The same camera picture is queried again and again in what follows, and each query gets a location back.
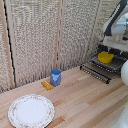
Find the plate rim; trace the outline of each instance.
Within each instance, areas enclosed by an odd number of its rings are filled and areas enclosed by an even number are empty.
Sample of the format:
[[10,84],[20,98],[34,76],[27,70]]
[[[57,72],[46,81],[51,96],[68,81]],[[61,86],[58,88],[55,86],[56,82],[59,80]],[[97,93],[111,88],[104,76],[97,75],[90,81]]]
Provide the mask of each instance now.
[[40,96],[40,97],[43,97],[43,98],[47,99],[47,100],[51,103],[52,108],[53,108],[53,115],[52,115],[52,118],[50,119],[50,121],[49,121],[45,126],[40,127],[40,128],[44,128],[44,127],[48,126],[48,125],[51,123],[51,121],[53,120],[53,118],[54,118],[54,115],[55,115],[55,107],[54,107],[53,103],[52,103],[48,98],[46,98],[46,97],[44,97],[44,96],[42,96],[42,95],[37,95],[37,94],[24,95],[24,96],[21,96],[21,97],[17,98],[15,101],[12,102],[12,104],[11,104],[11,106],[9,107],[9,110],[8,110],[8,119],[9,119],[10,123],[11,123],[14,127],[20,128],[20,127],[16,126],[16,125],[13,123],[13,121],[11,120],[10,111],[11,111],[11,108],[12,108],[12,106],[14,105],[14,103],[15,103],[16,101],[18,101],[18,100],[20,100],[21,98],[24,98],[24,97],[26,97],[26,96]]

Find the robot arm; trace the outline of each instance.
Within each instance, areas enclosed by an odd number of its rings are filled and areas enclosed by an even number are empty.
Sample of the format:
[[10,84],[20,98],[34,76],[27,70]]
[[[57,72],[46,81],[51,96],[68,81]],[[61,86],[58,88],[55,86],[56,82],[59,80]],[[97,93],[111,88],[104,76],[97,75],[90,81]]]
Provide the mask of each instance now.
[[[103,44],[128,51],[128,0],[121,0],[103,26]],[[128,86],[128,60],[121,69],[121,78]],[[128,102],[119,119],[110,128],[128,128]]]
[[121,0],[103,26],[103,44],[128,51],[128,0]]

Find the wooden table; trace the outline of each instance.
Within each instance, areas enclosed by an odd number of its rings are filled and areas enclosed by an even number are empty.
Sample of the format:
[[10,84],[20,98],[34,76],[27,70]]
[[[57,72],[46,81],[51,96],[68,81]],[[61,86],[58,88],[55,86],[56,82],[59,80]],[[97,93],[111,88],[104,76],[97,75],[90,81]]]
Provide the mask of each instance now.
[[17,98],[38,94],[55,106],[55,117],[47,128],[109,128],[128,101],[128,87],[121,79],[104,84],[79,67],[62,73],[61,85],[47,91],[41,82],[13,89],[0,95],[0,128],[13,128],[8,110]]

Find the orange object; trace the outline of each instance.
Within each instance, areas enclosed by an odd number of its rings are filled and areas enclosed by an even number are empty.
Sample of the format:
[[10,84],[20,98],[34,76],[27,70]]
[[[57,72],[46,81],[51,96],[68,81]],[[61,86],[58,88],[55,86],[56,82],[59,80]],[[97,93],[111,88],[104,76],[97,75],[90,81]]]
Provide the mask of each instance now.
[[41,84],[42,84],[47,90],[53,89],[53,85],[51,85],[47,80],[46,80],[46,81],[43,81]]

